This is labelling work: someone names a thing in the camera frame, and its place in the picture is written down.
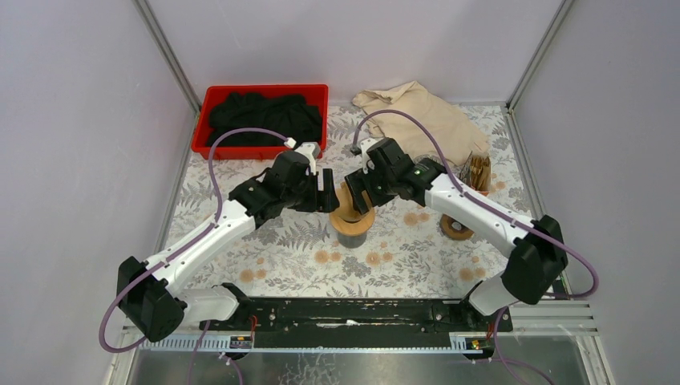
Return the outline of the light wooden ring holder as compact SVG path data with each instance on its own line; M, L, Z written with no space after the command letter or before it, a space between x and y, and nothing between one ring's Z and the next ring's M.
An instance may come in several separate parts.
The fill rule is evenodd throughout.
M361 214L354 208L353 197L346 182L342 182L335 190L339 206L329 213L329 220L335 230L340 234L355 237L366 233L374 224L376 218L375 208Z

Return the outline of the glass coffee carafe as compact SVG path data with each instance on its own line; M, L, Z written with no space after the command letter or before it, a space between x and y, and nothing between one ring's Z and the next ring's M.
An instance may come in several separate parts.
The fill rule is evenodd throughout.
M347 249L356 249L366 242L368 232L344 233L336 231L338 243Z

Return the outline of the dark wooden ring holder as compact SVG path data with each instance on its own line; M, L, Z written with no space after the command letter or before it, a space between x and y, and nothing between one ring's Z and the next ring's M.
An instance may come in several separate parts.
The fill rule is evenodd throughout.
M439 227L446 237L455 241L465 241L474 235L474 232L467 226L462 225L460 222L447 215L441 216Z

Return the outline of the orange coffee filter box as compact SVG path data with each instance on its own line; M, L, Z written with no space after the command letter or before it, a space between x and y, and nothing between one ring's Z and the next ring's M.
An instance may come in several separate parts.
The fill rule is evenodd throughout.
M490 157L471 153L460 169L458 177L469 187L487 196L490 193L492 178Z

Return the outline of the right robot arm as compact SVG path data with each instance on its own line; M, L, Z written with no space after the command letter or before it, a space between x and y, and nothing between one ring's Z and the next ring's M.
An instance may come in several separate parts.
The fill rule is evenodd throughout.
M556 220L540 220L507 209L447 174L439 162L413 161L391 138L366 139L351 147L361 156L359 170L345 177L354 209L366 213L395 197L442 213L486 239L507 259L504 270L466 295L460 320L480 330L492 315L514 302L537 304L568 265Z

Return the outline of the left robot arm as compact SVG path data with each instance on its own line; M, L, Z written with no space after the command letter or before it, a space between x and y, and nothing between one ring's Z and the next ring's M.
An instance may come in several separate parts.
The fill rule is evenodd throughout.
M210 217L175 245L118 268L115 305L149 342L159 342L182 323L220 320L231 330L248 321L247 305L229 290L186 290L192 277L221 250L253 233L285 209L330 213L339 206L334 174L317 168L300 148L276 156L261 174L237 185Z

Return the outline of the black cloth in bin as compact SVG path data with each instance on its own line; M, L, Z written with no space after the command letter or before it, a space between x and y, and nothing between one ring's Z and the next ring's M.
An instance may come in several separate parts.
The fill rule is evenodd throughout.
M208 126L212 129L209 147L226 132L239 128L264 128L298 142L322 139L318 107L308 104L301 94L266 98L258 92L232 92L210 111Z

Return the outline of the floral patterned table mat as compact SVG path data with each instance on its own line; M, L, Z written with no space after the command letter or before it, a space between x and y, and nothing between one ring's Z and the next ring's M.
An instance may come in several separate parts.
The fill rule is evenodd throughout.
M460 109L491 145L489 197L534 217L502 107ZM350 158L349 148L363 115L357 107L329 107L327 147L318 164L334 170L336 186L360 165ZM271 163L215 161L224 197ZM207 161L190 152L185 168L166 245L212 217L217 207ZM506 258L477 234L464 241L446 237L439 227L441 214L415 202L395 199L376 213L365 242L349 249L338 240L327 214L284 210L218 253L190 279L188 288L233 282L249 296L462 298L506 266Z

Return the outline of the beige cloth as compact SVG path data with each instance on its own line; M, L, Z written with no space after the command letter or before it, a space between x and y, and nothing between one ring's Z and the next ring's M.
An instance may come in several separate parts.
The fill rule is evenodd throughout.
M471 154L486 155L490 148L488 136L459 107L431 94L416 81L389 90L361 91L352 104L366 114L391 109L413 117L434 137L447 162L454 166L464 164ZM406 117L386 112L370 118L367 126L373 137L394 139L413 159L437 155L428 137Z

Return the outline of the red plastic bin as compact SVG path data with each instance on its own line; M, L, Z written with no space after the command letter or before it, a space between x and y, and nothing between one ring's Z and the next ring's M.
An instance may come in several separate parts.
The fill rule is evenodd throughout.
M207 139L212 129L208 126L208 115L210 111L219 103L225 101L226 97L236 92L240 95L249 92L258 92L266 98L276 98L283 95L301 94L305 96L308 104L318 107L322 117L322 139L315 141L324 150L327 142L327 112L329 89L325 84L259 84L259 85L238 85L238 86L211 86L205 93L204 103L192 138L191 149L208 158L210 148Z

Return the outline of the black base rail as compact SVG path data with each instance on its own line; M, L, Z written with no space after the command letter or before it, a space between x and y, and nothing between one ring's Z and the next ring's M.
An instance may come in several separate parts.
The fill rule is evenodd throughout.
M439 348L452 333L486 337L513 325L507 311L483 316L452 299L252 297L209 329L243 332L256 348Z

